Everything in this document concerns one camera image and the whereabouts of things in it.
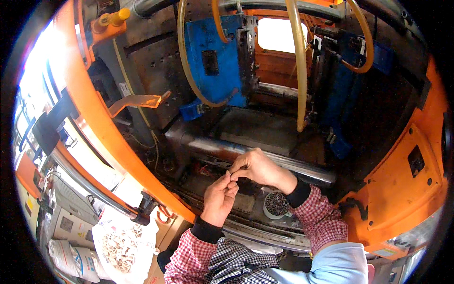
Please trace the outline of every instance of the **checkered shirt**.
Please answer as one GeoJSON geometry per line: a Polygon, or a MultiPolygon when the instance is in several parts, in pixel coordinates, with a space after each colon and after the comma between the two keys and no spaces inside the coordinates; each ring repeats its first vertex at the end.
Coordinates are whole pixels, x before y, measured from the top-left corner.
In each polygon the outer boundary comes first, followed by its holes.
{"type": "MultiPolygon", "coordinates": [[[[341,213],[311,185],[307,200],[292,212],[311,240],[313,254],[335,240],[347,241],[347,224],[341,213]]],[[[199,240],[188,229],[181,236],[178,249],[166,265],[165,283],[242,283],[275,284],[265,268],[278,267],[272,254],[257,254],[231,239],[220,238],[217,244],[199,240]]]]}
{"type": "Polygon", "coordinates": [[[292,209],[292,213],[301,221],[304,233],[311,240],[312,254],[329,242],[347,241],[347,223],[341,219],[341,212],[321,195],[318,187],[311,184],[311,194],[298,208],[292,209]]]}

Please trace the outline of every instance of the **hand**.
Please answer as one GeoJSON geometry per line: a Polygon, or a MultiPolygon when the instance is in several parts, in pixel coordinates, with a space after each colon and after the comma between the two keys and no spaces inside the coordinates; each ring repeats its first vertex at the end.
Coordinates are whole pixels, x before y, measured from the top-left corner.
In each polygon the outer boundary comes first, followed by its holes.
{"type": "Polygon", "coordinates": [[[298,180],[287,169],[271,161],[260,148],[237,157],[230,171],[233,174],[231,181],[238,181],[240,177],[247,177],[259,184],[270,185],[289,195],[295,190],[298,180]]]}
{"type": "Polygon", "coordinates": [[[230,180],[230,173],[227,171],[205,191],[200,218],[211,225],[222,227],[232,210],[238,189],[237,183],[230,180]]]}

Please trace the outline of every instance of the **window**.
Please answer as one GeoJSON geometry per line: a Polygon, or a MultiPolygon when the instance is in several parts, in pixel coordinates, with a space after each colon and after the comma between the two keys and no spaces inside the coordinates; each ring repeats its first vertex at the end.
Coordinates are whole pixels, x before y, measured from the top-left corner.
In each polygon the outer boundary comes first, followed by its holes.
{"type": "MultiPolygon", "coordinates": [[[[303,35],[307,39],[307,27],[301,23],[303,35]]],[[[263,18],[258,21],[258,45],[266,50],[295,53],[295,44],[289,20],[263,18]]]]}

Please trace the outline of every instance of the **red checkered sleeve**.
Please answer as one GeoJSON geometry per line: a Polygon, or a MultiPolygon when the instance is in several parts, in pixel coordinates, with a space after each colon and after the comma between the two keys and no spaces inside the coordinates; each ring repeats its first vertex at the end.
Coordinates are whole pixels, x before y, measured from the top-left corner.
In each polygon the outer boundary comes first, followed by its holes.
{"type": "Polygon", "coordinates": [[[204,283],[205,274],[217,244],[199,240],[188,229],[180,238],[178,249],[166,265],[165,283],[204,283]]]}
{"type": "Polygon", "coordinates": [[[325,244],[336,241],[347,241],[347,223],[341,218],[341,212],[334,208],[320,189],[310,185],[311,193],[306,201],[292,209],[302,222],[304,233],[311,240],[312,254],[325,244]]]}

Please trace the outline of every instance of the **person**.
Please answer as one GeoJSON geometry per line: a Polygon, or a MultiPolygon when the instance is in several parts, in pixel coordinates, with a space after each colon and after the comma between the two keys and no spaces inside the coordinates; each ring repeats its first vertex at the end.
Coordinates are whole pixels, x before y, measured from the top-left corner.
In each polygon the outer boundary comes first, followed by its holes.
{"type": "MultiPolygon", "coordinates": [[[[158,256],[161,267],[165,254],[158,256]]],[[[182,234],[167,262],[165,283],[368,283],[364,247],[347,241],[340,211],[319,188],[279,167],[259,148],[238,156],[230,171],[207,188],[202,214],[182,234]],[[309,273],[279,269],[275,255],[252,252],[223,236],[240,177],[276,187],[286,196],[311,241],[314,259],[309,273]]]]}

